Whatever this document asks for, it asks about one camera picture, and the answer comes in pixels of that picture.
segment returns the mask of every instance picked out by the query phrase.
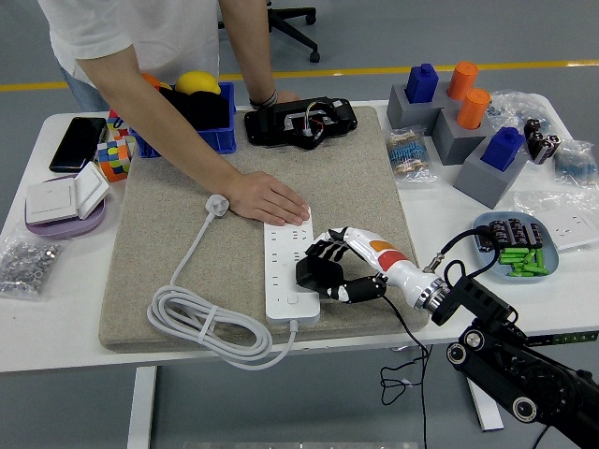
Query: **white cable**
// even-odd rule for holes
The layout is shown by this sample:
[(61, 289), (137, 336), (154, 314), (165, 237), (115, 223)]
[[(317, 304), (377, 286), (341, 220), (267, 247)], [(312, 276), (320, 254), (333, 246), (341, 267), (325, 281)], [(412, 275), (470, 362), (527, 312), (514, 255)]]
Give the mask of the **white cable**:
[[(148, 320), (169, 335), (207, 347), (234, 367), (252, 371), (272, 367), (283, 360), (290, 351), (298, 333), (296, 320), (289, 323), (291, 335), (283, 351), (269, 362), (252, 365), (251, 362), (261, 360), (270, 353), (272, 335), (269, 330), (251, 316), (217, 307), (194, 292), (175, 284), (215, 216), (214, 213), (209, 213), (194, 243), (170, 278), (170, 284), (160, 287), (154, 294), (152, 304), (147, 310)], [(218, 323), (245, 327), (254, 334), (256, 341), (252, 346), (224, 341), (214, 333)]]

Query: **rubik's cube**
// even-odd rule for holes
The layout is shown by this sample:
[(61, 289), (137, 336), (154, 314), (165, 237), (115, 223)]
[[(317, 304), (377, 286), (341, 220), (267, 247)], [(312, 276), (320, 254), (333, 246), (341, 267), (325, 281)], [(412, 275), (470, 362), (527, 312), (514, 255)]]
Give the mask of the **rubik's cube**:
[(126, 179), (131, 166), (131, 150), (127, 141), (131, 139), (135, 140), (133, 137), (127, 136), (112, 142), (98, 144), (97, 163), (109, 182)]
[(117, 114), (114, 111), (114, 109), (110, 110), (107, 124), (109, 127), (110, 135), (114, 140), (118, 140), (119, 138), (129, 136), (129, 127), (123, 121), (123, 119), (119, 117), (119, 114)]

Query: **black cable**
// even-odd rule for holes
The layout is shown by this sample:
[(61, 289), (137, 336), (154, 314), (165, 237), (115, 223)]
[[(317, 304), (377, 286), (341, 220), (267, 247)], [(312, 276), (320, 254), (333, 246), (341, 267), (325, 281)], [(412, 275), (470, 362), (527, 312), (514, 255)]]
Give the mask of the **black cable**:
[(534, 445), (533, 445), (533, 449), (537, 448), (537, 446), (541, 442), (541, 439), (545, 436), (545, 434), (547, 433), (548, 430), (549, 430), (549, 426), (545, 426), (545, 428), (543, 429), (543, 431), (536, 438), (536, 441), (534, 442)]
[(448, 273), (449, 273), (449, 269), (451, 267), (453, 267), (454, 265), (460, 265), (462, 276), (466, 276), (470, 279), (473, 279), (476, 276), (478, 276), (479, 274), (484, 273), (485, 271), (489, 270), (493, 265), (495, 265), (497, 260), (499, 260), (499, 256), (501, 254), (501, 247), (499, 245), (499, 241), (489, 231), (486, 231), (484, 229), (478, 229), (478, 228), (468, 229), (464, 232), (459, 233), (456, 237), (454, 237), (452, 240), (450, 240), (446, 244), (446, 246), (443, 247), (443, 249), (441, 250), (441, 254), (445, 255), (446, 253), (449, 252), (449, 250), (451, 250), (451, 248), (453, 248), (456, 245), (456, 243), (458, 243), (459, 241), (461, 241), (469, 236), (482, 236), (482, 237), (486, 237), (487, 239), (489, 239), (491, 244), (493, 245), (495, 254), (493, 255), (493, 259), (488, 264), (486, 264), (483, 268), (478, 269), (477, 271), (473, 271), (470, 274), (466, 274), (466, 268), (461, 260), (452, 260), (451, 262), (449, 262), (444, 271), (445, 282), (446, 282), (447, 286), (449, 286), (449, 288), (451, 288), (453, 285), (449, 281)]
[[(397, 368), (390, 368), (390, 367), (382, 367), (380, 370), (380, 375), (381, 375), (381, 386), (383, 387), (383, 392), (381, 393), (381, 402), (383, 403), (383, 405), (391, 405), (393, 402), (395, 402), (403, 393), (405, 393), (405, 390), (407, 389), (407, 386), (403, 381), (398, 380), (398, 379), (387, 379), (384, 376), (384, 372), (385, 370), (392, 370), (392, 371), (397, 371), (400, 370), (404, 367), (407, 367), (409, 365), (415, 365), (415, 363), (417, 363), (418, 361), (422, 361), (422, 370), (421, 370), (421, 376), (420, 376), (420, 380), (416, 383), (416, 384), (410, 384), (410, 386), (420, 386), (420, 403), (422, 404), (422, 432), (423, 432), (423, 441), (424, 441), (424, 449), (428, 448), (428, 443), (427, 443), (427, 412), (426, 412), (426, 404), (425, 404), (425, 400), (424, 400), (424, 377), (426, 375), (427, 372), (427, 366), (429, 365), (429, 359), (431, 357), (431, 353), (432, 353), (432, 346), (429, 349), (426, 348), (426, 346), (424, 346), (413, 334), (412, 332), (410, 332), (410, 329), (408, 328), (407, 324), (405, 323), (405, 321), (403, 321), (403, 317), (400, 314), (400, 311), (398, 311), (397, 307), (395, 307), (395, 304), (393, 304), (388, 297), (386, 296), (382, 296), (382, 298), (387, 302), (387, 304), (389, 306), (391, 306), (391, 309), (393, 309), (393, 311), (395, 312), (395, 315), (398, 317), (398, 319), (400, 320), (400, 323), (402, 323), (403, 328), (405, 329), (406, 333), (410, 336), (410, 338), (412, 339), (412, 341), (418, 345), (418, 347), (420, 348), (420, 357), (416, 357), (414, 358), (411, 362), (406, 362), (400, 366), (398, 366)], [(395, 384), (393, 385), (388, 385), (387, 382), (388, 381), (393, 381)], [(390, 402), (385, 402), (385, 391), (388, 388), (393, 388), (395, 386), (402, 386), (403, 389), (402, 391), (395, 396), (395, 398), (393, 398), (392, 401)]]

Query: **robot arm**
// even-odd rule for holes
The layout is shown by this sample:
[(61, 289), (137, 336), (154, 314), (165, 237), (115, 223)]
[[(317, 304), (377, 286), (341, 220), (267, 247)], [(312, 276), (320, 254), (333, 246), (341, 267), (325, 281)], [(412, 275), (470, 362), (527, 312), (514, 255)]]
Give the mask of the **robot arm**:
[[(345, 281), (336, 262), (347, 250), (377, 273)], [(342, 302), (381, 297), (387, 284), (397, 286), (408, 304), (428, 311), (438, 326), (464, 306), (475, 319), (447, 349), (454, 368), (519, 421), (553, 426), (584, 449), (597, 447), (599, 387), (592, 375), (573, 371), (528, 347), (526, 335), (510, 321), (516, 311), (475, 279), (462, 276), (448, 288), (434, 274), (439, 257), (420, 270), (380, 236), (351, 227), (330, 229), (306, 254), (297, 264), (298, 284)]]
[[(343, 270), (336, 262), (347, 250), (365, 260), (377, 274), (344, 280)], [(422, 272), (388, 241), (363, 229), (330, 229), (316, 239), (306, 254), (308, 257), (297, 266), (298, 284), (341, 302), (381, 297), (387, 285), (391, 285), (401, 288), (412, 307), (421, 308), (425, 303), (434, 304), (446, 292), (439, 276)]]

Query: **wrist strap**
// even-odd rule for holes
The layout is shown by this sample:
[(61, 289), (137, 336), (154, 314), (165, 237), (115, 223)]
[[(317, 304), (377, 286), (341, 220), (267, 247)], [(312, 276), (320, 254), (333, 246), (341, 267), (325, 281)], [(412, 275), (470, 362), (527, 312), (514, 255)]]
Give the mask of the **wrist strap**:
[(268, 100), (266, 100), (264, 103), (255, 103), (254, 101), (252, 101), (252, 98), (250, 98), (250, 106), (253, 109), (268, 108), (269, 106), (276, 104), (277, 99), (278, 99), (278, 95), (277, 95), (277, 90), (275, 89), (274, 92), (272, 93), (272, 95), (270, 96), (270, 98)]

